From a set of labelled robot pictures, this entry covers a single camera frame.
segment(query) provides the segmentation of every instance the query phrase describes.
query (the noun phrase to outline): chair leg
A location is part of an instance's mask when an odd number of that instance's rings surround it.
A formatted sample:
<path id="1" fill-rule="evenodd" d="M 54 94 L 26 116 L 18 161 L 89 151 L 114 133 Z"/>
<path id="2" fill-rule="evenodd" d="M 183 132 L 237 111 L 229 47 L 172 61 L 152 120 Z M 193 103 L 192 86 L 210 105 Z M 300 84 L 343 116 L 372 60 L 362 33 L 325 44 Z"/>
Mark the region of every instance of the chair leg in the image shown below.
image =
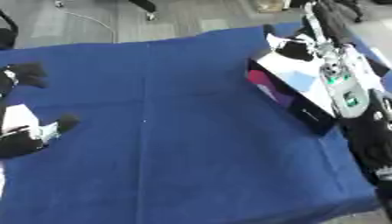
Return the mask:
<path id="1" fill-rule="evenodd" d="M 61 0 L 54 0 L 54 5 L 55 5 L 57 8 L 62 8 L 62 7 L 64 7 L 64 3 L 63 3 Z"/>

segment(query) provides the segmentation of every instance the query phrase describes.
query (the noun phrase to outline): gray carpet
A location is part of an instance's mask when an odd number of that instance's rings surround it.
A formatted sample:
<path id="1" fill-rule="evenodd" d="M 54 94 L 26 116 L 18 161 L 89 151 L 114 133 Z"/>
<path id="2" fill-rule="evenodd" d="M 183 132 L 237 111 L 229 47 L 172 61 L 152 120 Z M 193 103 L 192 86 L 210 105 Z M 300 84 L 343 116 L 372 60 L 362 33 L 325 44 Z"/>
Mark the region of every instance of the gray carpet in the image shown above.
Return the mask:
<path id="1" fill-rule="evenodd" d="M 361 0 L 366 22 L 353 24 L 355 33 L 371 47 L 380 49 L 392 61 L 392 6 Z M 146 22 L 144 12 L 127 0 L 65 0 L 57 10 L 53 0 L 2 0 L 0 8 L 20 25 L 17 48 L 72 43 L 130 42 L 192 36 L 211 30 L 297 21 L 299 10 L 278 13 L 256 12 L 254 0 L 156 0 L 158 19 Z M 64 11 L 95 18 L 110 29 Z M 328 224 L 387 223 L 381 212 L 331 220 Z"/>

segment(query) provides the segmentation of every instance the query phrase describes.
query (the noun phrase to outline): green light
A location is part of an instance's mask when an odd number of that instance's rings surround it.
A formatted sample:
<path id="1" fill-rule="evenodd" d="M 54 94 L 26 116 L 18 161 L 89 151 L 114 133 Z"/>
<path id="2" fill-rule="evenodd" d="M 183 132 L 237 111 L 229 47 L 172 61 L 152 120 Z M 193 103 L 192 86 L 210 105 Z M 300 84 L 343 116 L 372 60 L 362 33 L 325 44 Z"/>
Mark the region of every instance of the green light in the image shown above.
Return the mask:
<path id="1" fill-rule="evenodd" d="M 351 108 L 355 105 L 358 105 L 358 100 L 356 98 L 351 98 L 351 99 L 347 99 L 346 103 L 347 106 Z"/>

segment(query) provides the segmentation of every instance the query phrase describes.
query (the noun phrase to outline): white cable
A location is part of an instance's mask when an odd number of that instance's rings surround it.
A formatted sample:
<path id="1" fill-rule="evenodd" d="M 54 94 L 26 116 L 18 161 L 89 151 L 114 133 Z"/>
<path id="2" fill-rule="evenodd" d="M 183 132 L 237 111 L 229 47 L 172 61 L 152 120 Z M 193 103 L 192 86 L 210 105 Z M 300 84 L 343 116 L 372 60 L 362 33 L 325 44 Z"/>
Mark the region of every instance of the white cable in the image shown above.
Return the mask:
<path id="1" fill-rule="evenodd" d="M 72 16 L 76 16 L 76 17 L 78 17 L 78 18 L 86 18 L 86 19 L 95 21 L 95 22 L 98 23 L 99 25 L 102 25 L 103 27 L 107 28 L 107 29 L 111 32 L 111 34 L 112 34 L 112 43 L 117 43 L 116 32 L 115 32 L 109 25 L 104 24 L 103 22 L 101 22 L 101 21 L 99 21 L 98 19 L 93 18 L 93 17 L 88 17 L 88 16 L 79 15 L 79 14 L 76 14 L 76 13 L 73 13 L 73 12 L 70 12 L 70 11 L 67 11 L 67 10 L 65 10 L 65 9 L 57 8 L 57 7 L 56 7 L 56 9 L 59 10 L 59 11 L 62 11 L 62 12 L 64 12 L 64 13 L 66 13 L 66 14 L 69 14 L 69 15 L 72 15 Z"/>

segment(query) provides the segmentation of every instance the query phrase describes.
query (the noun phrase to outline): black and white object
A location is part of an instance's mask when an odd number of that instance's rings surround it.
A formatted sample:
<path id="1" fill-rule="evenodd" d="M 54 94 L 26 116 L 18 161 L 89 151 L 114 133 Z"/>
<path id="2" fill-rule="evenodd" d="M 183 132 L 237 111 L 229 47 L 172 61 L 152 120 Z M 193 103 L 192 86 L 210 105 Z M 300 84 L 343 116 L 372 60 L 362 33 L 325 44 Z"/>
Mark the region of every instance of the black and white object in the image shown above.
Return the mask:
<path id="1" fill-rule="evenodd" d="M 318 92 L 314 100 L 337 118 L 357 164 L 392 220 L 392 95 L 384 89 L 372 61 L 350 43 L 343 19 L 331 10 L 333 4 L 332 0 L 306 3 L 299 35 L 279 38 L 267 25 L 265 36 L 280 57 L 317 61 L 313 73 L 322 84 L 319 91 L 327 97 Z"/>
<path id="2" fill-rule="evenodd" d="M 45 76 L 37 63 L 0 68 L 0 159 L 40 151 L 79 122 L 74 115 L 63 115 L 57 121 L 42 126 L 24 104 L 10 106 L 6 103 L 7 96 L 16 86 L 45 88 Z"/>

